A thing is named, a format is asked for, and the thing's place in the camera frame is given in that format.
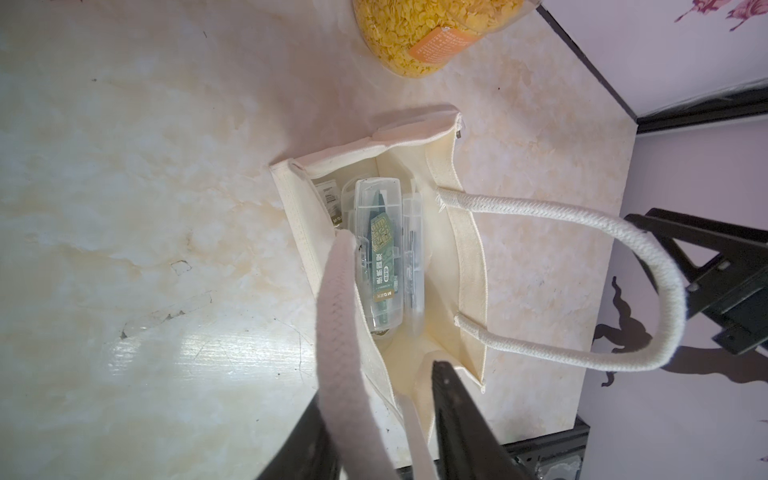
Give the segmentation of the green compass set case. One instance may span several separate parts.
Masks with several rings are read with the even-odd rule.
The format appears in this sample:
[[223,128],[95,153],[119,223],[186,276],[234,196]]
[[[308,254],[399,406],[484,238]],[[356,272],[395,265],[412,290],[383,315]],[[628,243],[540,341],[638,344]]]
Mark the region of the green compass set case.
[[402,196],[396,178],[355,183],[352,226],[356,282],[371,334],[385,336],[403,321]]

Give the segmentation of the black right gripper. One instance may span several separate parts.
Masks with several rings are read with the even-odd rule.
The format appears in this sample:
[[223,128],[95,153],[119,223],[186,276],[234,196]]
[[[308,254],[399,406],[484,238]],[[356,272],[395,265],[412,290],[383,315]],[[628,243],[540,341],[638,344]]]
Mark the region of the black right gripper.
[[721,327],[713,340],[733,355],[767,347],[767,232],[652,208],[625,220],[652,234],[687,282],[687,316]]

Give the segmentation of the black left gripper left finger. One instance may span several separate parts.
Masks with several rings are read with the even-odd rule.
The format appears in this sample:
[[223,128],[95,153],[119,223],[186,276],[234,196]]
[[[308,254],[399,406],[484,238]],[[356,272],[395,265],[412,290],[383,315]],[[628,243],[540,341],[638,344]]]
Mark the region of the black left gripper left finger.
[[339,456],[315,394],[287,440],[258,480],[337,480]]

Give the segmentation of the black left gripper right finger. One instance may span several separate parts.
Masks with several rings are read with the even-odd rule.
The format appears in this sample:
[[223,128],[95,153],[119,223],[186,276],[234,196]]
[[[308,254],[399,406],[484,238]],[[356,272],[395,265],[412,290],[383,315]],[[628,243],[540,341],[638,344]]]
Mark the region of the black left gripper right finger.
[[432,392],[442,479],[530,479],[492,434],[447,361],[432,366]]

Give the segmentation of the compass set case blue red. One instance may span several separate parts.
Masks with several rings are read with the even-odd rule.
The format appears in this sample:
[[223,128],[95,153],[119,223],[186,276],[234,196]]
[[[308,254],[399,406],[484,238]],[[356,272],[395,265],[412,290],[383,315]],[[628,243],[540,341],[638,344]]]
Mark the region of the compass set case blue red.
[[423,209],[419,193],[403,196],[404,323],[418,337],[425,323]]

